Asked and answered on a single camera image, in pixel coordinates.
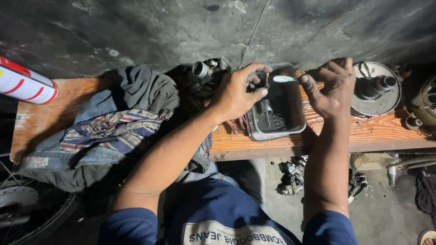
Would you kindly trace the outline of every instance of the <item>spray can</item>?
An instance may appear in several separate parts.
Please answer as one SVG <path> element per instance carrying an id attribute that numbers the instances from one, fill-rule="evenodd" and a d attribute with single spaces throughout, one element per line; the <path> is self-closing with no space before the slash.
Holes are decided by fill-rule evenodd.
<path id="1" fill-rule="evenodd" d="M 56 98 L 58 86 L 52 80 L 0 57 L 0 93 L 43 105 Z"/>

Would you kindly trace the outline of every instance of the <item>gray wall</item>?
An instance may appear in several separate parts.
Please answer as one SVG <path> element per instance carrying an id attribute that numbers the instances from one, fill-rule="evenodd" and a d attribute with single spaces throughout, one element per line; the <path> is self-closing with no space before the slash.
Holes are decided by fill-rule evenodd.
<path id="1" fill-rule="evenodd" d="M 225 56 L 313 68 L 434 61 L 434 0 L 2 0 L 0 55 L 49 78 Z"/>

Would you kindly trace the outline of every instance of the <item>person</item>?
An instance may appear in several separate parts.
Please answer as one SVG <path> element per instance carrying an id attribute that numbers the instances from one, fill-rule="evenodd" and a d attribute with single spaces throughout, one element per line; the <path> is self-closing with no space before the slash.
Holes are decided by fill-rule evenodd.
<path id="1" fill-rule="evenodd" d="M 204 138 L 221 122 L 244 115 L 267 95 L 265 88 L 247 92 L 272 72 L 251 63 L 224 76 L 207 108 L 159 141 L 127 178 L 100 227 L 99 244 L 155 244 L 160 194 L 190 161 Z M 316 80 L 324 82 L 319 89 Z M 299 78 L 312 108 L 324 119 L 304 171 L 303 244 L 357 244 L 348 216 L 348 141 L 351 98 L 356 77 L 351 58 L 328 61 Z M 158 244 L 301 244 L 271 220 L 258 202 L 222 178 L 184 184 L 179 199 L 164 215 Z"/>

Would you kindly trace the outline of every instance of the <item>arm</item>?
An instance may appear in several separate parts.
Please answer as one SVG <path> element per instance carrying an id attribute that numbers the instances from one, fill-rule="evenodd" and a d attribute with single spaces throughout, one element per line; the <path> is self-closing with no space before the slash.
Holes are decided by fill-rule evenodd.
<path id="1" fill-rule="evenodd" d="M 157 214 L 160 193 L 176 180 L 198 146 L 219 123 L 236 119 L 267 94 L 259 88 L 246 93 L 250 83 L 260 79 L 255 72 L 271 72 L 261 63 L 251 63 L 224 76 L 207 109 L 159 141 L 124 183 L 114 202 L 113 211 L 146 208 Z"/>
<path id="2" fill-rule="evenodd" d="M 351 58 L 327 62 L 300 77 L 312 108 L 324 118 L 324 126 L 309 154 L 304 170 L 304 224 L 322 211 L 348 217 L 348 141 L 351 98 L 356 77 Z"/>

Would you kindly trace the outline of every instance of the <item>left hand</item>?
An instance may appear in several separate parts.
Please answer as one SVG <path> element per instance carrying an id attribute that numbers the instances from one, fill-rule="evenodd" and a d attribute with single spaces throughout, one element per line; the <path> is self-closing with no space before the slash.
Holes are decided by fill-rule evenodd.
<path id="1" fill-rule="evenodd" d="M 254 103 L 268 94 L 265 88 L 247 93 L 250 84 L 252 87 L 260 82 L 255 73 L 272 71 L 270 66 L 263 63 L 251 63 L 240 70 L 225 74 L 208 107 L 217 110 L 221 122 L 243 116 Z"/>

